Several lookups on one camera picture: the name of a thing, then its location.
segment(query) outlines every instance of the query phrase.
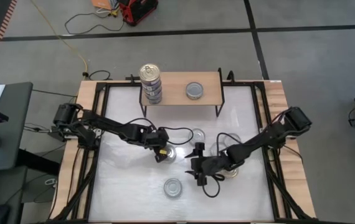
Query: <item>gray floor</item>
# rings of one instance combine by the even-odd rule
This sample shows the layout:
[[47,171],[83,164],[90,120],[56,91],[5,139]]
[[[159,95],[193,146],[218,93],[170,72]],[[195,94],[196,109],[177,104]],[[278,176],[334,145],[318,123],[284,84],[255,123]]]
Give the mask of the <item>gray floor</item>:
[[[250,3],[257,27],[355,24],[355,1]],[[59,34],[67,33],[64,22],[70,16],[94,11],[90,1],[84,0],[37,0],[37,4]],[[94,17],[79,18],[69,28],[80,32],[97,22]],[[111,17],[101,22],[118,27],[121,21]],[[241,0],[222,4],[217,0],[160,0],[154,14],[137,27],[124,26],[121,32],[246,27],[249,22]],[[103,32],[95,29],[91,33]],[[19,0],[6,37],[37,35],[52,33],[29,0]],[[302,107],[313,121],[311,130],[298,141],[318,218],[355,223],[355,128],[347,122],[355,97],[355,30],[261,33],[259,38],[270,79],[283,80],[289,104]],[[89,61],[91,72],[109,70],[116,80],[135,75],[140,65],[148,62],[165,71],[222,67],[226,74],[233,70],[237,78],[262,78],[249,33],[77,39],[69,43]],[[74,95],[82,72],[80,59],[58,40],[0,42],[1,83],[31,81],[36,89]],[[49,127],[58,105],[69,99],[33,93],[27,122]],[[40,153],[59,145],[45,134],[24,133],[21,147]],[[55,153],[52,159],[59,160],[61,154]],[[45,189],[43,181],[27,188],[26,202]],[[52,190],[38,200],[49,200],[51,194]],[[50,203],[26,203],[22,223],[43,221],[49,209]]]

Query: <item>tall can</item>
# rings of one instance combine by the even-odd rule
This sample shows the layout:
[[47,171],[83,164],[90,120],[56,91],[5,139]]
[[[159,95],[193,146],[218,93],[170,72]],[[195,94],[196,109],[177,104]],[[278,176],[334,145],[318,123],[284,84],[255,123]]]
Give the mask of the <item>tall can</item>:
[[145,96],[150,104],[158,104],[162,100],[161,72],[157,65],[146,64],[139,70],[139,77]]

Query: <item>yellow cable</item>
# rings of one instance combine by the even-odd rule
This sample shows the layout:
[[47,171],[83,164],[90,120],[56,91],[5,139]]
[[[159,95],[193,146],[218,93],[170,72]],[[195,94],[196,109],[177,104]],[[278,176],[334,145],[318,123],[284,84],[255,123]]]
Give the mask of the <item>yellow cable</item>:
[[59,38],[63,43],[66,44],[66,46],[68,46],[72,52],[74,52],[75,54],[77,54],[83,61],[83,63],[85,64],[85,72],[88,72],[88,63],[86,62],[86,60],[84,59],[84,57],[79,53],[79,51],[75,48],[72,47],[71,45],[69,45],[64,39],[62,39],[59,35],[57,35],[57,33],[55,32],[52,24],[50,24],[49,20],[46,18],[46,16],[43,14],[43,12],[39,9],[39,7],[35,4],[34,0],[31,0],[31,3],[33,3],[33,5],[35,6],[35,8],[38,10],[38,12],[42,15],[42,17],[45,19],[46,23],[49,25],[49,27],[52,29],[54,35]]

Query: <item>wooden board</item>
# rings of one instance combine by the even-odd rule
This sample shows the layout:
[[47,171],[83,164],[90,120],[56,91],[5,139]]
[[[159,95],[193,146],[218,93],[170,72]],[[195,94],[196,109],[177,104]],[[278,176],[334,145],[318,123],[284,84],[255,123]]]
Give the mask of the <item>wooden board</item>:
[[[162,72],[161,82],[163,99],[156,105],[151,105],[144,91],[141,103],[144,106],[165,105],[221,105],[222,90],[219,72]],[[186,96],[186,86],[190,82],[198,82],[204,87],[204,94],[198,100],[190,100]]]
[[[253,82],[253,80],[241,80],[245,82]],[[126,83],[127,81],[107,81],[113,83]],[[86,109],[91,109],[93,105],[93,99],[95,94],[96,81],[83,81],[81,82],[79,94],[77,98],[77,103],[81,104]],[[281,81],[265,81],[265,89],[268,98],[268,106],[271,112],[272,118],[274,118],[278,113],[288,108],[288,104],[286,102],[283,84]],[[263,124],[266,125],[265,112],[263,105],[260,104],[260,110],[262,114]],[[298,145],[295,140],[287,141],[287,146],[293,148],[298,151]],[[73,167],[73,162],[75,159],[75,155],[77,153],[77,140],[69,140],[64,152],[64,158],[61,164],[61,170],[59,174],[59,187],[57,189],[57,198],[54,200],[54,210],[52,212],[51,218],[58,215],[61,210],[67,204],[67,196],[70,191],[70,181],[73,172],[72,179],[72,188],[70,191],[70,197],[75,192],[75,187],[78,182],[78,174],[80,170],[80,165],[82,161],[83,151],[80,150],[78,152],[78,158],[75,163],[75,167]],[[303,170],[303,165],[298,156],[286,151],[282,150],[280,155],[280,160],[282,162],[283,175],[285,178],[286,188],[297,202],[297,204],[304,210],[305,213],[310,215],[311,217],[315,217],[315,210],[313,208],[312,200],[310,197],[310,192],[308,188],[308,184],[306,181],[305,171]],[[283,204],[280,194],[277,190],[278,196],[278,208],[280,211],[280,216],[285,217],[283,211]],[[83,211],[85,203],[86,195],[81,197],[81,206],[78,210],[78,218],[83,218]]]

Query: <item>wooden shelf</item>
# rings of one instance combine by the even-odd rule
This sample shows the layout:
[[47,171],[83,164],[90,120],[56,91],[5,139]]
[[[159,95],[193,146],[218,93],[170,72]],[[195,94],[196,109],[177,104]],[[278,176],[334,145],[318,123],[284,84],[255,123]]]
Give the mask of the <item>wooden shelf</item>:
[[[163,99],[160,103],[152,105],[141,93],[143,106],[166,105],[222,105],[222,87],[219,72],[161,72]],[[198,100],[190,100],[186,96],[186,86],[190,82],[198,82],[204,87],[204,94]]]

